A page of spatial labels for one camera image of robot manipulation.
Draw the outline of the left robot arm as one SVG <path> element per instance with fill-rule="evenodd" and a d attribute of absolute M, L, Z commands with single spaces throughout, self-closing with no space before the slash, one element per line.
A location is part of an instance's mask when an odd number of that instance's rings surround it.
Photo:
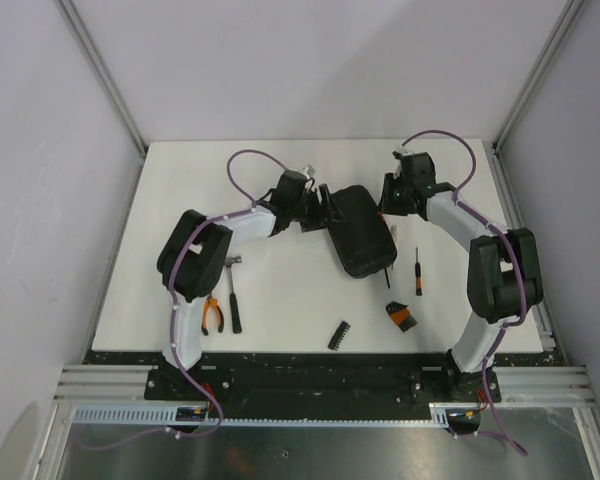
<path fill-rule="evenodd" d="M 168 344 L 159 371 L 177 398 L 194 397 L 201 387 L 192 369 L 209 334 L 207 312 L 231 248 L 273 237 L 297 222 L 304 232 L 345 220 L 342 195 L 325 184 L 316 188 L 302 172 L 286 170 L 276 187 L 248 207 L 217 216 L 185 211 L 159 254 L 157 270 L 172 299 Z"/>

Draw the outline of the black plastic tool case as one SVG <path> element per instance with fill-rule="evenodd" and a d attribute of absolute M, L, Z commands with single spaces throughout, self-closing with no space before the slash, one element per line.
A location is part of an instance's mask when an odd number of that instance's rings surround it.
<path fill-rule="evenodd" d="M 332 194 L 345 221 L 327 225 L 344 271 L 363 279 L 393 265 L 397 248 L 370 192 L 353 185 Z"/>

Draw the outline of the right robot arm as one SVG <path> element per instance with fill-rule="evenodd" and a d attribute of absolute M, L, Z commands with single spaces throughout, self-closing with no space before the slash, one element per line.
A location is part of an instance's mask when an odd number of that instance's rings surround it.
<path fill-rule="evenodd" d="M 418 215 L 454 239 L 468 253 L 467 297 L 471 315 L 457 343 L 445 355 L 441 388 L 464 401 L 482 383 L 508 330 L 525 322 L 544 287 L 534 234 L 503 230 L 467 203 L 458 189 L 436 181 L 428 153 L 393 152 L 396 171 L 383 181 L 380 211 Z"/>

